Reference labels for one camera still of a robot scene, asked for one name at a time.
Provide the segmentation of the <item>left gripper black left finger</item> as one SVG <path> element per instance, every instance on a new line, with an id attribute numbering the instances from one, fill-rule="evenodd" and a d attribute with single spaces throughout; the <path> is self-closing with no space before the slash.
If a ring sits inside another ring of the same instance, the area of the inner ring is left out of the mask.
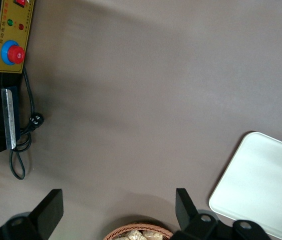
<path id="1" fill-rule="evenodd" d="M 2 227 L 5 240 L 47 240 L 64 214 L 63 192 L 53 189 L 29 213 L 21 213 Z"/>

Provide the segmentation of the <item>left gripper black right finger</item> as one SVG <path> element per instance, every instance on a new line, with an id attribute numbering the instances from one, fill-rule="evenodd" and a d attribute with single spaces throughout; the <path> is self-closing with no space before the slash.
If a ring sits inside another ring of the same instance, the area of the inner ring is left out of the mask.
<path id="1" fill-rule="evenodd" d="M 175 213 L 180 230 L 174 240 L 212 240 L 217 220 L 207 212 L 199 212 L 185 188 L 176 189 Z"/>

